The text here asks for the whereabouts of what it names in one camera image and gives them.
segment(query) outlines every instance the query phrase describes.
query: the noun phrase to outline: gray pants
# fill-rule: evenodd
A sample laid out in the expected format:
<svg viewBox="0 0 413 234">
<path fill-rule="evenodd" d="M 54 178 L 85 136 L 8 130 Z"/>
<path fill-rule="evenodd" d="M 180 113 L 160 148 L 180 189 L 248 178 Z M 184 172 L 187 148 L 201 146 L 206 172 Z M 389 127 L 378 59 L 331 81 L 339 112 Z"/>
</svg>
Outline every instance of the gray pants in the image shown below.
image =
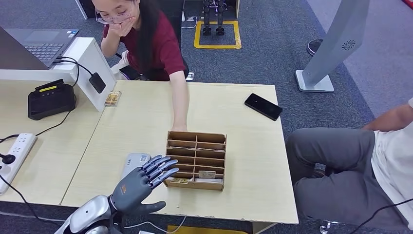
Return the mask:
<svg viewBox="0 0 413 234">
<path fill-rule="evenodd" d="M 291 180 L 299 214 L 359 225 L 384 206 L 392 205 L 375 179 L 371 158 L 372 131 L 307 128 L 295 131 L 286 144 Z M 310 178 L 315 163 L 339 173 Z M 380 211 L 367 227 L 408 230 L 397 208 Z"/>
</svg>

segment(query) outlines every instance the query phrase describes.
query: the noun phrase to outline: white power strip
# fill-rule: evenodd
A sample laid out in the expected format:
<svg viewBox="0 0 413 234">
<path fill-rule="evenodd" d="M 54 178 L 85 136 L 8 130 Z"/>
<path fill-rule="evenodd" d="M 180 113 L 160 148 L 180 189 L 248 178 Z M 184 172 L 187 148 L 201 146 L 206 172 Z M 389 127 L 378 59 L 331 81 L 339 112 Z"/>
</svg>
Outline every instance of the white power strip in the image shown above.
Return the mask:
<svg viewBox="0 0 413 234">
<path fill-rule="evenodd" d="M 29 154 L 30 149 L 34 145 L 37 136 L 31 133 L 22 133 L 19 134 L 16 141 L 10 148 L 8 155 L 14 155 L 16 160 L 9 164 L 5 165 L 0 161 L 1 169 L 0 174 L 1 176 L 11 184 L 14 177 L 19 171 L 20 166 L 23 164 L 24 160 L 26 159 L 27 155 Z M 0 195 L 4 194 L 9 186 L 7 186 L 2 180 L 0 180 Z"/>
</svg>

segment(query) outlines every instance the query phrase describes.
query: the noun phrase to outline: man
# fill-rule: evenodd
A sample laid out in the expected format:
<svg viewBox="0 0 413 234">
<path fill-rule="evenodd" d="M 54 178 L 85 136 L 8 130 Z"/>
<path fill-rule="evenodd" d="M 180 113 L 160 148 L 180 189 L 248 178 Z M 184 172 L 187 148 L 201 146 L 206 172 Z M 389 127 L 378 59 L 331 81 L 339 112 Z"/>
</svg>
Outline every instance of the man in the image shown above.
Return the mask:
<svg viewBox="0 0 413 234">
<path fill-rule="evenodd" d="M 413 198 L 413 98 L 361 130 L 297 130 L 286 149 L 299 213 L 359 225 Z M 315 163 L 337 173 L 311 178 Z M 413 230 L 413 201 L 380 211 L 366 226 Z"/>
</svg>

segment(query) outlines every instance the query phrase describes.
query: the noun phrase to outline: white cable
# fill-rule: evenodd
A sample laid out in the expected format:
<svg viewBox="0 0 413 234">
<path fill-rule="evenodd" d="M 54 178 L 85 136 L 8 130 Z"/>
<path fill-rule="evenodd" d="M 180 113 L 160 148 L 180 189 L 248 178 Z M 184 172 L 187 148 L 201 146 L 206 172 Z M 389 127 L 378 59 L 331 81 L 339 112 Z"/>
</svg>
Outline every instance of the white cable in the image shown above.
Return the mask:
<svg viewBox="0 0 413 234">
<path fill-rule="evenodd" d="M 146 221 L 146 222 L 143 222 L 143 223 L 140 223 L 140 224 L 136 224 L 136 225 L 133 225 L 133 226 L 127 226 L 127 227 L 124 227 L 124 228 L 125 228 L 125 229 L 128 229 L 128 228 L 136 228 L 136 227 L 138 227 L 138 226 L 141 226 L 141 225 L 144 225 L 144 224 L 146 224 L 146 223 L 149 223 L 149 224 L 152 225 L 154 228 L 156 228 L 156 229 L 158 229 L 158 230 L 160 230 L 160 231 L 163 231 L 163 232 L 168 233 L 168 234 L 172 234 L 172 233 L 176 232 L 176 231 L 182 226 L 182 224 L 185 222 L 185 219 L 186 219 L 186 218 L 187 218 L 187 217 L 185 216 L 184 219 L 182 219 L 181 224 L 179 224 L 179 226 L 178 226 L 175 230 L 173 230 L 172 232 L 165 231 L 165 230 L 163 230 L 162 228 L 157 227 L 155 224 L 153 224 L 153 223 L 151 223 L 151 222 L 149 222 L 149 221 Z"/>
<path fill-rule="evenodd" d="M 0 211 L 0 215 L 15 216 L 15 217 L 22 217 L 22 218 L 36 218 L 36 217 L 30 216 L 30 215 L 15 214 L 15 213 L 8 213 L 8 212 L 2 212 L 2 211 Z M 43 220 L 47 220 L 47 221 L 55 221 L 55 222 L 66 222 L 63 219 L 52 219 L 52 218 L 43 218 L 43 217 L 39 217 L 39 219 L 43 219 Z"/>
<path fill-rule="evenodd" d="M 181 28 L 195 28 L 196 27 L 196 23 L 198 22 L 197 21 L 197 18 L 196 18 L 196 16 L 194 16 L 195 17 L 195 25 L 193 26 L 193 27 L 181 27 Z"/>
</svg>

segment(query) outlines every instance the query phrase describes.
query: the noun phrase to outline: black cable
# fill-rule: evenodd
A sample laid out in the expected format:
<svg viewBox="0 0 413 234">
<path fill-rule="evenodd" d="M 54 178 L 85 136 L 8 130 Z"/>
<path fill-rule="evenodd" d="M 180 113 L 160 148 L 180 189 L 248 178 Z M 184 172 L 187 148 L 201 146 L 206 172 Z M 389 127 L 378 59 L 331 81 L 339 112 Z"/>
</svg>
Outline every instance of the black cable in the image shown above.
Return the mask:
<svg viewBox="0 0 413 234">
<path fill-rule="evenodd" d="M 75 62 L 66 61 L 66 62 L 72 62 L 72 63 L 76 64 L 76 66 L 77 66 L 76 81 L 75 81 L 75 83 L 72 85 L 72 87 L 74 87 L 74 86 L 77 84 L 77 81 L 79 80 L 79 66 L 81 66 L 80 64 L 77 63 L 76 60 L 73 59 L 73 61 L 75 61 Z M 65 116 L 65 118 L 62 120 L 62 122 L 60 122 L 59 124 L 56 124 L 56 125 L 53 126 L 53 127 L 50 127 L 50 128 L 48 128 L 48 129 L 44 130 L 44 131 L 41 131 L 40 133 L 36 134 L 36 136 L 39 136 L 40 134 L 43 134 L 43 133 L 45 133 L 45 132 L 47 132 L 47 131 L 49 131 L 49 130 L 55 128 L 55 127 L 58 127 L 58 126 L 60 126 L 61 124 L 63 124 L 63 122 L 67 119 L 67 116 L 69 116 L 70 112 L 72 112 L 72 111 L 69 111 L 69 112 L 66 114 L 66 116 Z M 19 136 L 18 134 L 10 135 L 10 136 L 8 136 L 8 137 L 6 137 L 6 138 L 1 139 L 1 140 L 0 140 L 0 143 L 4 142 L 5 140 L 11 139 L 11 138 L 15 138 L 15 137 L 18 137 L 18 136 Z"/>
<path fill-rule="evenodd" d="M 13 189 L 17 194 L 20 195 L 21 199 L 23 199 L 24 203 L 29 207 L 29 209 L 30 209 L 30 211 L 32 212 L 33 216 L 34 216 L 37 220 L 39 220 L 39 221 L 41 221 L 41 222 L 44 222 L 44 223 L 51 223 L 51 224 L 56 225 L 57 227 L 60 228 L 60 225 L 57 224 L 57 223 L 55 223 L 55 222 L 52 222 L 52 221 L 49 221 L 49 220 L 44 220 L 44 219 L 39 218 L 38 215 L 36 214 L 35 210 L 33 210 L 33 207 L 30 205 L 30 203 L 28 203 L 28 202 L 26 201 L 26 199 L 23 197 L 23 195 L 22 195 L 17 189 L 15 189 L 9 182 L 7 182 L 7 181 L 3 178 L 3 176 L 1 176 L 1 174 L 0 174 L 0 179 L 3 180 L 3 182 L 4 182 L 5 184 L 7 184 L 11 189 Z"/>
<path fill-rule="evenodd" d="M 409 200 L 405 200 L 405 201 L 400 202 L 400 203 L 397 203 L 397 204 L 393 204 L 393 205 L 389 205 L 389 206 L 384 206 L 384 207 L 376 210 L 376 211 L 374 212 L 374 214 L 373 214 L 369 219 L 367 219 L 366 221 L 364 221 L 364 222 L 363 222 L 362 224 L 360 224 L 354 231 L 350 232 L 349 234 L 354 234 L 354 233 L 356 233 L 362 226 L 364 226 L 366 223 L 370 222 L 379 211 L 384 210 L 384 209 L 387 209 L 387 208 L 390 208 L 390 207 L 402 205 L 402 204 L 408 203 L 408 202 L 410 202 L 410 201 L 413 201 L 413 198 L 412 198 L 412 199 L 409 199 Z"/>
<path fill-rule="evenodd" d="M 15 138 L 15 137 L 18 137 L 18 136 L 19 136 L 18 134 L 10 135 L 10 136 L 8 136 L 8 137 L 5 137 L 5 138 L 3 138 L 3 139 L 0 139 L 0 143 L 4 142 L 5 140 L 11 139 L 11 138 Z"/>
<path fill-rule="evenodd" d="M 87 71 L 91 76 L 93 76 L 93 73 L 92 73 L 91 71 L 89 71 L 89 69 L 87 69 L 85 66 L 83 66 L 83 65 L 80 64 L 80 63 L 78 63 L 78 62 L 76 61 L 76 59 L 71 58 L 71 57 L 65 57 L 65 56 L 61 56 L 61 57 L 57 57 L 57 58 L 58 58 L 58 59 L 59 59 L 59 58 L 62 58 L 62 59 L 71 59 L 71 60 L 73 60 L 73 61 L 62 60 L 62 61 L 60 61 L 60 62 L 71 62 L 71 63 L 74 63 L 74 64 L 76 64 L 76 65 L 79 65 L 80 67 L 82 67 L 83 69 L 85 69 L 85 71 Z"/>
</svg>

